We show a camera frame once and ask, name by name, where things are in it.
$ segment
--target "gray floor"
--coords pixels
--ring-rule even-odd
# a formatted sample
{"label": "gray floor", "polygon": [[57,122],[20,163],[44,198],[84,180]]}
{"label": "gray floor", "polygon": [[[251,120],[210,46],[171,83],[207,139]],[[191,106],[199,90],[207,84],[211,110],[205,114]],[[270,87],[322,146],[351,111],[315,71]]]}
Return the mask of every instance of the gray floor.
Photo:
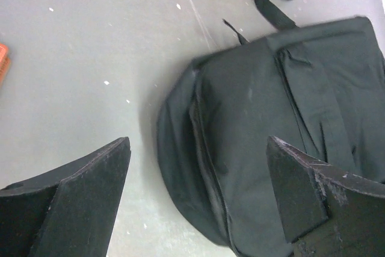
{"label": "gray floor", "polygon": [[[299,25],[367,15],[384,51],[381,0],[275,1]],[[0,89],[0,187],[127,135],[132,159],[108,256],[234,256],[175,209],[153,139],[189,60],[236,45],[222,18],[249,39],[274,32],[252,0],[1,0],[13,66]]]}

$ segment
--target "strap loop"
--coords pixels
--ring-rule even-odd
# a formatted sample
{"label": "strap loop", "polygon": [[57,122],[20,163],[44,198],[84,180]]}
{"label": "strap loop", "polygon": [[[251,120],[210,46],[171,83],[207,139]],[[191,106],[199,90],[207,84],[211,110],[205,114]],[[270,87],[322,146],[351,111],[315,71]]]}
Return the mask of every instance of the strap loop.
{"label": "strap loop", "polygon": [[297,27],[295,22],[285,15],[270,0],[254,0],[255,5],[264,18],[278,30]]}

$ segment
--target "black backpack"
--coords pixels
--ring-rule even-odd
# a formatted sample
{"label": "black backpack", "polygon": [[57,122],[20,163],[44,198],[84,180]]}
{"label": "black backpack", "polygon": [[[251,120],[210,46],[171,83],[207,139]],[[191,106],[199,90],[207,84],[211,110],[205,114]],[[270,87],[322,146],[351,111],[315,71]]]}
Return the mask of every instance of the black backpack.
{"label": "black backpack", "polygon": [[161,108],[158,160],[204,236],[237,256],[287,257],[267,139],[384,182],[384,58],[365,17],[299,28],[255,3],[280,32],[251,43],[238,34],[243,45],[192,61]]}

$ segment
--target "backpack strap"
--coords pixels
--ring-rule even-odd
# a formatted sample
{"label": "backpack strap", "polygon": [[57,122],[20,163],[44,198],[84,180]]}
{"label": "backpack strap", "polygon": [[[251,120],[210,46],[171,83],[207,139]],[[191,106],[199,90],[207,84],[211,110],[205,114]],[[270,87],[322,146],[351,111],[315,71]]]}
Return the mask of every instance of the backpack strap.
{"label": "backpack strap", "polygon": [[278,30],[297,27],[295,22],[285,15],[270,0],[254,0],[254,3],[264,18]]}
{"label": "backpack strap", "polygon": [[242,35],[240,34],[235,28],[234,26],[232,26],[227,20],[223,19],[223,22],[224,24],[226,24],[229,28],[232,29],[232,31],[234,31],[236,33],[236,35],[238,36],[238,40],[239,40],[239,43],[241,45],[245,45],[246,43],[249,43],[249,41]]}

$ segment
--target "orange object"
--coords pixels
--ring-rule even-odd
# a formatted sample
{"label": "orange object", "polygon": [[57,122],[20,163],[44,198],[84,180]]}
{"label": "orange object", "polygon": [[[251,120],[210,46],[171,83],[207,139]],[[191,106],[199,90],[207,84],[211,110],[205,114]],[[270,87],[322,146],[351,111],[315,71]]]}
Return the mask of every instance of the orange object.
{"label": "orange object", "polygon": [[11,60],[8,57],[8,48],[0,44],[0,85],[10,69]]}

